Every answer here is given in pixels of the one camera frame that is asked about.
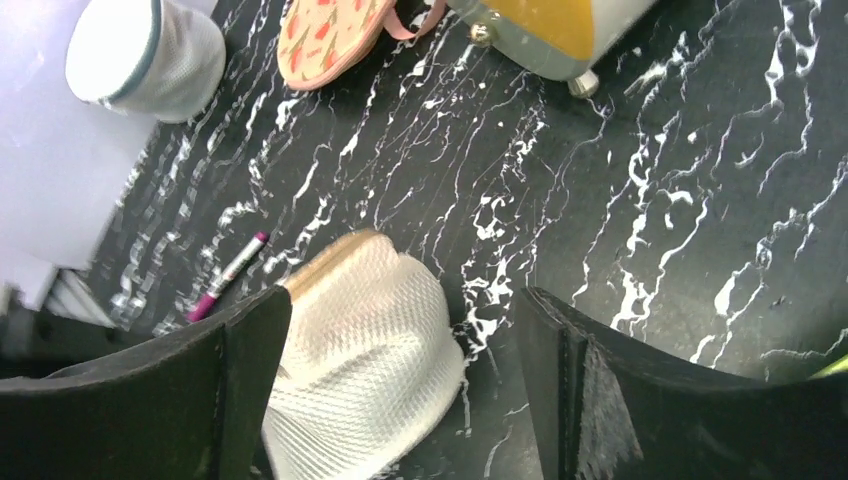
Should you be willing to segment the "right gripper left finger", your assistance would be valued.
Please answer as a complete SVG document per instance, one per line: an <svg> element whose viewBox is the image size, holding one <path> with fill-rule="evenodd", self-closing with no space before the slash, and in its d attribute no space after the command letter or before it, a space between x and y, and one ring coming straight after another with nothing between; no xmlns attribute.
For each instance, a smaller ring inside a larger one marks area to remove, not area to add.
<svg viewBox="0 0 848 480"><path fill-rule="evenodd" d="M1 290L5 479L269 479L261 426L291 319L272 287L147 337Z"/></svg>

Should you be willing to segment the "white mesh laundry bag beige zipper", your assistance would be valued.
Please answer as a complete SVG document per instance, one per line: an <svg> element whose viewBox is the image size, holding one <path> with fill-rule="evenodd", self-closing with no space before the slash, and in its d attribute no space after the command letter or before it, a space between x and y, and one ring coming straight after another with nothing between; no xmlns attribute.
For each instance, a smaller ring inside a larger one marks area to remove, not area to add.
<svg viewBox="0 0 848 480"><path fill-rule="evenodd" d="M277 479L369 479L420 443L464 377L444 290L373 230L284 281L292 316L262 425Z"/></svg>

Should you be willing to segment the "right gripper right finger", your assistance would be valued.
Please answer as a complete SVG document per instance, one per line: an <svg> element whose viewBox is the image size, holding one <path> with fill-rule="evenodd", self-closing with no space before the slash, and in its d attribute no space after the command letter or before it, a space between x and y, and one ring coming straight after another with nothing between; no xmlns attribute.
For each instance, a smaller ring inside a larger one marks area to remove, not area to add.
<svg viewBox="0 0 848 480"><path fill-rule="evenodd" d="M847 376L770 384L665 353L549 292L515 300L547 479L843 479Z"/></svg>

